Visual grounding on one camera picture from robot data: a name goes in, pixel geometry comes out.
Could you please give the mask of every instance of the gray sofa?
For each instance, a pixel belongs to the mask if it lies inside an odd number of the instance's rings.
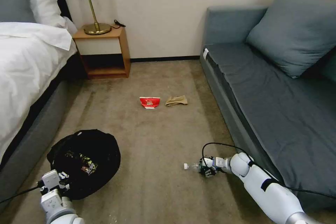
[[[208,8],[204,73],[236,146],[286,185],[336,196],[336,83],[319,74],[292,79],[245,43],[266,10]],[[336,206],[294,194],[305,210]]]

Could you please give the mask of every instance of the brass lamp base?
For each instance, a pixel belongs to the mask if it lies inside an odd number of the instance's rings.
[[[105,23],[88,24],[84,27],[84,32],[88,35],[102,35],[110,32],[112,27]]]

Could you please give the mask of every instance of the lamp stem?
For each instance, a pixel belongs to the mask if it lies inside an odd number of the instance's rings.
[[[89,4],[90,4],[91,12],[92,12],[92,15],[93,15],[94,23],[95,23],[94,25],[96,27],[96,30],[99,31],[100,30],[99,23],[97,22],[95,10],[93,9],[93,5],[92,5],[91,0],[89,0]]]

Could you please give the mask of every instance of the wooden nightstand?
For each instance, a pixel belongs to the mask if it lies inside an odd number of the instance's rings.
[[[131,61],[124,27],[102,35],[87,35],[82,27],[73,39],[89,79],[128,78]]]

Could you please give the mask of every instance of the red snack bag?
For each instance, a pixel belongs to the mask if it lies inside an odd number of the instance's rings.
[[[140,97],[140,101],[145,109],[155,109],[160,104],[160,97]]]

